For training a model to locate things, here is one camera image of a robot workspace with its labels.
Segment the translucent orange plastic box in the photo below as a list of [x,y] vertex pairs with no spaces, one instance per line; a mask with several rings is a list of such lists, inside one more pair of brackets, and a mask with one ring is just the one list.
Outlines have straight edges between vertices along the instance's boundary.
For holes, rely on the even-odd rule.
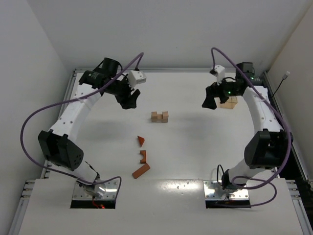
[[228,98],[228,100],[225,103],[219,103],[219,108],[224,109],[234,109],[236,104],[238,103],[238,99],[236,96],[231,96]]

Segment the red-brown triangle wood block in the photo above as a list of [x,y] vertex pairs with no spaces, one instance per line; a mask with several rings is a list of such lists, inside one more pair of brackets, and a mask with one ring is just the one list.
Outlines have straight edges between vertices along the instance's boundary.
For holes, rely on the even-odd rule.
[[142,147],[145,142],[145,139],[141,136],[137,136],[137,139],[138,139],[139,146]]

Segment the red-brown arch wood block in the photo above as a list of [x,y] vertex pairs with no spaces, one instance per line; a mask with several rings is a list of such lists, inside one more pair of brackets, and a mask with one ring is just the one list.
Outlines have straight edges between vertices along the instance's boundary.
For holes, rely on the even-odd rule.
[[146,164],[147,162],[146,162],[146,150],[140,150],[140,155],[142,156],[142,159],[140,160],[140,163],[141,164]]

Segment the red-brown long wood block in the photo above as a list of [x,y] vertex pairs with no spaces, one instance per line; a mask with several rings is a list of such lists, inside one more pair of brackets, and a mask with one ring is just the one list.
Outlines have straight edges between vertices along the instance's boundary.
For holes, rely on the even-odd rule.
[[144,164],[142,167],[140,167],[138,170],[132,173],[132,176],[134,179],[139,178],[141,175],[143,175],[145,172],[147,172],[150,169],[150,166],[148,164]]

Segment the light long wood block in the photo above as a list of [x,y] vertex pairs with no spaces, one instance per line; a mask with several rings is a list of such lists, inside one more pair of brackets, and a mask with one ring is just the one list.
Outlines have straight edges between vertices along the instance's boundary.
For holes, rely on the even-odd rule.
[[163,122],[163,115],[162,114],[157,114],[157,122]]

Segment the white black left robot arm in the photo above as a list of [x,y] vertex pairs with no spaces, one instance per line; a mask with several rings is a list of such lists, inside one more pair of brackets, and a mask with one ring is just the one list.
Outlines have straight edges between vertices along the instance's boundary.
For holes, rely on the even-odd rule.
[[119,62],[104,58],[96,68],[86,70],[74,93],[75,101],[67,105],[48,131],[38,135],[44,157],[53,164],[54,170],[73,175],[79,186],[94,197],[101,195],[104,184],[99,173],[84,161],[83,150],[75,144],[79,129],[105,93],[114,95],[123,109],[136,108],[140,91],[135,86],[146,81],[146,75],[138,68],[122,74],[122,80],[114,80],[119,66]]

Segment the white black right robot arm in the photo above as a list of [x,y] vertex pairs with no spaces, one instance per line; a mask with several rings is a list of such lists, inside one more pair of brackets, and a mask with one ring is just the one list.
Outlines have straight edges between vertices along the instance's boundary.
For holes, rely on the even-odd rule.
[[235,167],[222,175],[222,188],[234,185],[245,186],[256,174],[280,167],[283,164],[288,145],[293,141],[286,132],[269,102],[265,82],[253,75],[251,62],[237,64],[239,71],[235,78],[225,76],[225,68],[216,65],[210,73],[216,81],[206,87],[206,98],[202,107],[215,110],[218,98],[221,104],[231,97],[241,96],[246,102],[254,126],[254,136],[244,149],[244,158]]

